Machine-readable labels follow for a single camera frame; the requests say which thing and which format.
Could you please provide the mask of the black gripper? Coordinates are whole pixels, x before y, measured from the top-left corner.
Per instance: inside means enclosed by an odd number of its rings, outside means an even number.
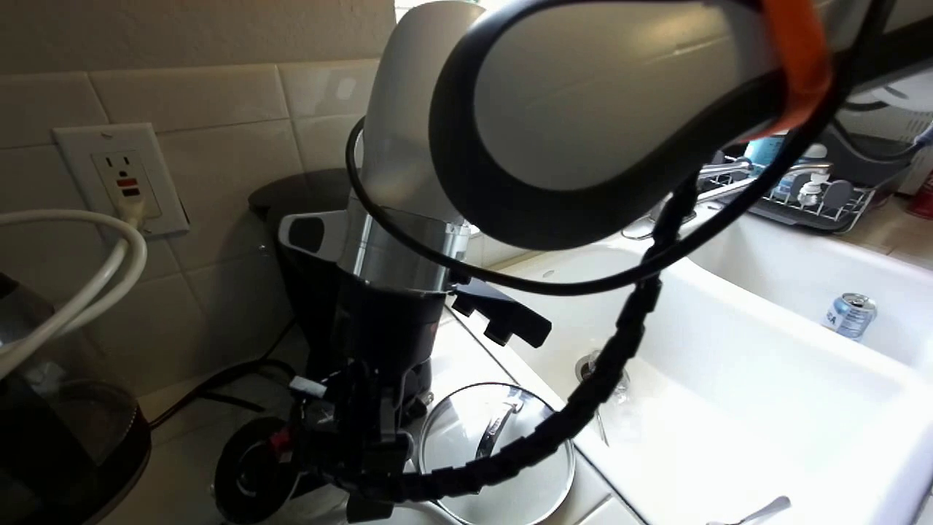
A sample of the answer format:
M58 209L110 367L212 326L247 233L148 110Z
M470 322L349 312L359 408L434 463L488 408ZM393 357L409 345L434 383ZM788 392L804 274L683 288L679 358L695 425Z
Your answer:
M310 377L326 393L333 424L310 424L301 437L305 470L349 489L349 519L381 519L400 503L473 495L539 463L543 452L494 452L409 475L412 447L402 433L425 417L431 348L445 297L459 312L480 312L488 338L510 336L539 348L550 323L518 300L478 279L450 291L384 291L335 263L304 263L287 277L288 300L310 338Z

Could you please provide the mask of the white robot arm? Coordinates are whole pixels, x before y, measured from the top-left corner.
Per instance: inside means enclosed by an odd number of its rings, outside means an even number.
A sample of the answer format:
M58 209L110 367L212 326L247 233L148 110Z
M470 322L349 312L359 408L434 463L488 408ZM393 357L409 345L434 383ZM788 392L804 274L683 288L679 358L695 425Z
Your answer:
M617 384L676 233L689 179L750 132L820 134L839 102L830 13L816 0L513 0L480 13L429 4L393 30L368 116L348 139L349 205L322 220L342 288L335 425L310 470L392 511L507 481L575 437ZM454 242L562 252L651 208L666 220L599 370L568 405L505 452L409 475L402 405L425 392L421 352Z

